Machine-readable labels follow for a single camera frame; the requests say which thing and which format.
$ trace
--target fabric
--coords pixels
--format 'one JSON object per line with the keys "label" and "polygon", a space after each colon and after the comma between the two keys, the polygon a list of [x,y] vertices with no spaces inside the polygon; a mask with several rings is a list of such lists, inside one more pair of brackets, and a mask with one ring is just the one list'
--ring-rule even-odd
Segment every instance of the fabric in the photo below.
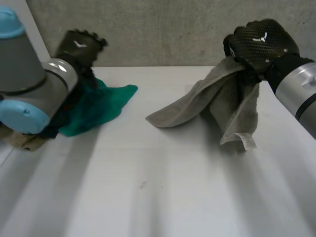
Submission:
{"label": "fabric", "polygon": [[59,132],[72,137],[115,119],[137,89],[135,85],[109,88],[97,79],[97,88],[86,88],[78,103],[68,111],[70,123]]}
{"label": "fabric", "polygon": [[240,141],[236,133],[251,137],[258,123],[259,85],[244,85],[237,79],[237,72],[244,69],[233,57],[226,57],[187,95],[149,115],[146,120],[155,127],[174,127],[189,121],[208,106],[224,133],[220,144]]}
{"label": "fabric", "polygon": [[5,125],[0,126],[0,139],[15,148],[28,151],[35,151],[48,141],[48,138],[43,138],[38,135],[25,135],[15,132]]}

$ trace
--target white table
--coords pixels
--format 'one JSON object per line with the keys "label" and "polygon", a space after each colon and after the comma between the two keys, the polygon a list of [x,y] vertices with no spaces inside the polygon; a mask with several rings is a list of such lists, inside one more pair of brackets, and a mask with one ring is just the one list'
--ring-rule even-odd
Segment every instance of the white table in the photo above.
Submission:
{"label": "white table", "polygon": [[311,237],[316,142],[261,84],[258,148],[236,154],[200,117],[172,129],[145,121],[210,67],[96,68],[139,90],[122,114],[0,167],[1,237]]}

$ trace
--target silver cylinder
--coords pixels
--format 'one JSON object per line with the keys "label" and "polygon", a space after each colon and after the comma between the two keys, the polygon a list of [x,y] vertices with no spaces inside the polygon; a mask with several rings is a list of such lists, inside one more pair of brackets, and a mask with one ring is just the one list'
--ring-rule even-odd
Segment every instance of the silver cylinder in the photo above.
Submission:
{"label": "silver cylinder", "polygon": [[289,73],[277,87],[276,97],[316,139],[316,63]]}
{"label": "silver cylinder", "polygon": [[41,83],[45,70],[25,33],[0,39],[0,91],[20,92]]}
{"label": "silver cylinder", "polygon": [[307,63],[288,74],[276,89],[277,99],[296,116],[298,109],[316,93],[316,63]]}
{"label": "silver cylinder", "polygon": [[316,139],[316,101],[304,110],[299,122]]}

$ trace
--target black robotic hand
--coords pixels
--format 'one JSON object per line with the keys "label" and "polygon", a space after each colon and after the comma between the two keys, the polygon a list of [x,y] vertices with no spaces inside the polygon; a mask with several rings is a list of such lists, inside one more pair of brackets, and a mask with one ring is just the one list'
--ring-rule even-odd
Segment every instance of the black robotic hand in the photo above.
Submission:
{"label": "black robotic hand", "polygon": [[237,27],[233,35],[224,39],[225,55],[249,68],[254,74],[263,75],[278,58],[298,55],[299,49],[292,37],[275,20],[254,21],[246,27]]}
{"label": "black robotic hand", "polygon": [[82,67],[90,67],[97,59],[99,52],[108,43],[105,39],[99,38],[96,33],[90,34],[88,31],[79,30],[68,31],[61,41],[56,58],[72,58]]}

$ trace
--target gray wall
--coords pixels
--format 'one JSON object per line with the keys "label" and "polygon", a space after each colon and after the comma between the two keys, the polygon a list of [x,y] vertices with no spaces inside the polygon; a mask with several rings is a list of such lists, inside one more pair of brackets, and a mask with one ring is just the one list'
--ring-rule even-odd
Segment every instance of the gray wall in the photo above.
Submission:
{"label": "gray wall", "polygon": [[274,18],[301,54],[316,60],[316,0],[27,0],[53,53],[68,29],[87,29],[110,46],[95,66],[203,66],[224,56],[235,27]]}

